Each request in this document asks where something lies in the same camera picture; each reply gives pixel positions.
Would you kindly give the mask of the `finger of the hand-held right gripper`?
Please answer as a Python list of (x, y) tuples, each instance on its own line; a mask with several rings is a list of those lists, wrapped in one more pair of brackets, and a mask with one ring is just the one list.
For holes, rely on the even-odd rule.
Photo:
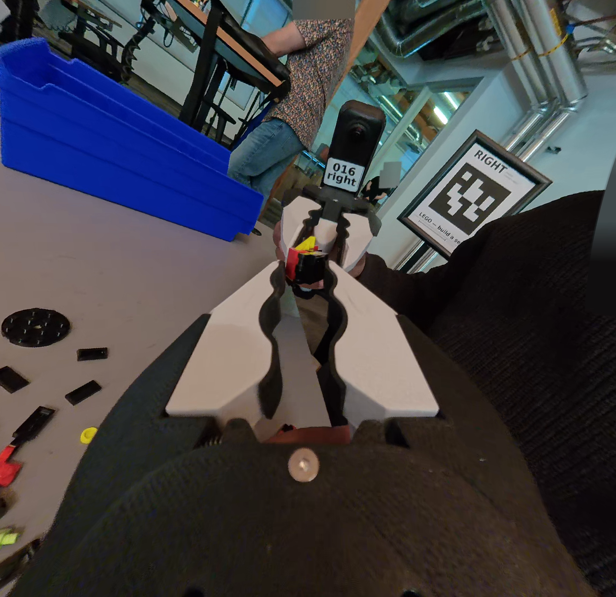
[(336, 226), (331, 261), (344, 271), (355, 269), (366, 253), (374, 233), (370, 214), (345, 212)]
[(304, 196), (297, 196), (283, 207), (281, 216), (281, 250), (283, 261), (288, 261), (291, 248), (304, 239), (312, 214), (320, 210), (320, 203)]

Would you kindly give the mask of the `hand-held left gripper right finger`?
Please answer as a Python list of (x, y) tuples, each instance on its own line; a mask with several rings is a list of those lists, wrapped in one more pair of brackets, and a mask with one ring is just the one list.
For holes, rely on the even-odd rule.
[(435, 417), (439, 406), (406, 337), (408, 320), (334, 262), (326, 263), (321, 293), (328, 326), (315, 358), (332, 422)]

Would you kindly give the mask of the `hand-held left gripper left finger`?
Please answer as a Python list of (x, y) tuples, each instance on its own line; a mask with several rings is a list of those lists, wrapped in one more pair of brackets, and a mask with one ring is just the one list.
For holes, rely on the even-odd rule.
[(273, 262), (212, 309), (166, 405), (169, 416), (272, 419), (283, 380), (273, 331), (285, 266)]

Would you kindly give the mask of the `red yellow black lego assembly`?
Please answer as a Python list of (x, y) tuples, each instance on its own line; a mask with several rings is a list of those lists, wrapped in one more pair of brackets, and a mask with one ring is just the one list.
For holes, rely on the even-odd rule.
[(285, 265), (287, 280), (295, 285), (313, 285), (322, 281), (328, 257), (315, 236), (307, 237), (288, 250)]

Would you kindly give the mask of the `pile of loose lego pieces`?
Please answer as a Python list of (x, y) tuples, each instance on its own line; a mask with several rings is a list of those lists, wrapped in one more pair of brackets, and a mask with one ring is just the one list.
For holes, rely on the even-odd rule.
[[(105, 360), (108, 358), (108, 353), (109, 349), (107, 347), (79, 349), (77, 352), (77, 361), (89, 362)], [(16, 370), (8, 366), (1, 368), (1, 387), (5, 389), (5, 391), (16, 393), (27, 385), (29, 385), (29, 381)], [(101, 389), (102, 386), (92, 380), (67, 393), (65, 399), (71, 405), (75, 406), (98, 393)], [(52, 416), (54, 416), (55, 412), (56, 409), (50, 407), (39, 406), (36, 408), (35, 411), (13, 432), (11, 441), (1, 449), (1, 518), (4, 517), (8, 509), (8, 502), (4, 495), (4, 491), (12, 485), (23, 468), (23, 463), (14, 460), (14, 455), (20, 447), (23, 447), (23, 445), (32, 441), (39, 435), (44, 426), (46, 426)], [(95, 427), (85, 429), (80, 435), (80, 442), (84, 445), (89, 444), (96, 432), (97, 428)], [(1, 549), (14, 545), (19, 539), (20, 534), (20, 531), (13, 527), (2, 527)]]

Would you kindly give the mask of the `black round lego plate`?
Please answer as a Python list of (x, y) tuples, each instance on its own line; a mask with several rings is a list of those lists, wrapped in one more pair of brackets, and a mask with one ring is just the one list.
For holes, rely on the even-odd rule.
[(69, 319), (56, 310), (27, 308), (6, 316), (1, 334), (11, 344), (27, 348), (51, 346), (72, 330)]

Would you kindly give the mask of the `person's right hand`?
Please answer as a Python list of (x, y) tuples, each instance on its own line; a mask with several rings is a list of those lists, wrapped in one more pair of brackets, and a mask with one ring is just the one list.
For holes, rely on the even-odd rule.
[[(281, 222), (276, 223), (273, 228), (273, 243), (275, 245), (276, 258), (279, 261), (286, 262), (284, 252), (281, 248)], [(365, 268), (367, 255), (368, 253), (364, 253), (363, 256), (358, 260), (355, 267), (351, 269), (350, 271), (348, 271), (348, 274), (350, 274), (351, 277), (358, 278), (362, 274)], [(301, 285), (301, 287), (305, 288), (306, 290), (320, 290), (323, 288), (323, 286), (324, 285), (323, 285), (322, 280), (320, 280), (317, 283), (312, 283), (310, 285), (308, 284)]]

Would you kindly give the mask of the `person's left hand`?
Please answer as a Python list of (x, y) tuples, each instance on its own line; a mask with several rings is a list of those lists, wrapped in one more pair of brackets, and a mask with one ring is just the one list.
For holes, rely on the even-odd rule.
[(309, 427), (281, 429), (272, 437), (266, 439), (266, 444), (289, 444), (300, 446), (311, 445), (347, 445), (351, 435), (349, 426)]

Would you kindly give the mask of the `wooden beam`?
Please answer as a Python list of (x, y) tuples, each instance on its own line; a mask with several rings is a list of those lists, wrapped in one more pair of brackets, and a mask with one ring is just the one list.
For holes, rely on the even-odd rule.
[(360, 0), (355, 12), (354, 36), (350, 45), (349, 59), (335, 87), (334, 93), (326, 105), (327, 108), (333, 101), (344, 78), (349, 74), (360, 51), (364, 48), (367, 40), (372, 35), (372, 32), (380, 21), (382, 14), (386, 11), (390, 1), (391, 0)]

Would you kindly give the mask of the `framed black white marker sign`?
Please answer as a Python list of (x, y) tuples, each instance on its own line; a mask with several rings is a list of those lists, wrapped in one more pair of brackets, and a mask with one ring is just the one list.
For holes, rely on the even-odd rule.
[(419, 240), (395, 269), (424, 271), (487, 223), (522, 211), (552, 180), (479, 130), (428, 181), (398, 220)]

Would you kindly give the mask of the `blue plastic bin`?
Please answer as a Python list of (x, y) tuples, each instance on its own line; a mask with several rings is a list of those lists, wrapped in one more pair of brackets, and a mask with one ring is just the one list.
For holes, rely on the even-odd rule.
[(41, 38), (1, 47), (5, 167), (226, 241), (264, 197), (227, 176), (229, 150)]

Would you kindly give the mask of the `silver ceiling pipes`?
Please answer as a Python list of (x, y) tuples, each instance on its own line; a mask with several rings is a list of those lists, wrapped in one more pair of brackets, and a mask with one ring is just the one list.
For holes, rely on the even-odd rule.
[[(404, 15), (412, 23), (405, 35), (396, 27)], [(502, 144), (528, 161), (578, 114), (588, 95), (557, 0), (409, 0), (400, 4), (397, 21), (387, 8), (374, 31), (403, 58), (480, 15), (489, 18), (530, 102)]]

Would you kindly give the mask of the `black office chair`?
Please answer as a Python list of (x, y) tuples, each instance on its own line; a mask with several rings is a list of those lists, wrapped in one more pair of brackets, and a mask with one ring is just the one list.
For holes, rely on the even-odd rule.
[(153, 32), (159, 16), (151, 13), (145, 21), (137, 23), (135, 35), (124, 45), (111, 34), (119, 23), (82, 2), (60, 0), (60, 4), (76, 15), (72, 31), (58, 32), (58, 37), (71, 47), (70, 56), (115, 82), (127, 85), (133, 73), (134, 53), (143, 39)]

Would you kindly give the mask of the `black frame wooden top desk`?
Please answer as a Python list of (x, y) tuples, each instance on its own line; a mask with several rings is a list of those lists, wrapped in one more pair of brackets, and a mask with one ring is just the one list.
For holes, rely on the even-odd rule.
[(208, 123), (210, 112), (216, 117), (215, 141), (222, 143), (228, 124), (235, 124), (214, 98), (225, 75), (265, 94), (260, 107), (283, 100), (291, 88), (287, 67), (274, 56), (261, 38), (241, 29), (220, 0), (210, 0), (205, 13), (190, 0), (142, 0), (148, 13), (142, 29), (152, 31), (155, 22), (172, 32), (187, 31), (195, 41), (197, 58), (189, 92), (179, 119), (197, 131)]

